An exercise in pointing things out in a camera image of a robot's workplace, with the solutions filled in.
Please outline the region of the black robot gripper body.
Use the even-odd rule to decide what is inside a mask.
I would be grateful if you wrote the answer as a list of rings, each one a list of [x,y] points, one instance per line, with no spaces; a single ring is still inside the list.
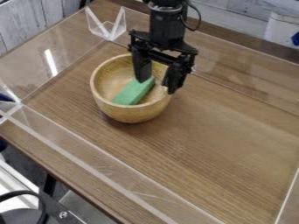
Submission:
[[[169,66],[178,57],[188,59],[190,68],[194,64],[194,57],[197,56],[197,49],[188,45],[182,39],[172,39],[158,37],[152,40],[149,33],[145,31],[132,30],[129,32],[130,43],[128,51],[132,53],[132,48],[136,47],[146,52],[150,61],[156,61]]]

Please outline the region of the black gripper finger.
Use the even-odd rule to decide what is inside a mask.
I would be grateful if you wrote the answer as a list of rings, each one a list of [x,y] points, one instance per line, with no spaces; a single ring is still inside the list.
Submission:
[[[141,51],[136,47],[132,48],[132,62],[134,78],[140,83],[142,83],[152,76],[152,61],[146,55],[146,52]]]
[[[176,90],[182,86],[186,74],[192,71],[189,61],[184,57],[178,57],[177,60],[168,66],[161,85],[168,87],[168,94],[172,95]]]

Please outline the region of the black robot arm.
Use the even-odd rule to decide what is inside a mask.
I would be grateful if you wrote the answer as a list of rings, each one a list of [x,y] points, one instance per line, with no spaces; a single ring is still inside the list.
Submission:
[[[201,14],[189,0],[142,0],[149,8],[148,31],[130,30],[134,78],[140,83],[152,75],[153,61],[166,65],[161,85],[172,95],[192,72],[196,48],[184,42],[185,30],[194,32],[201,25]]]

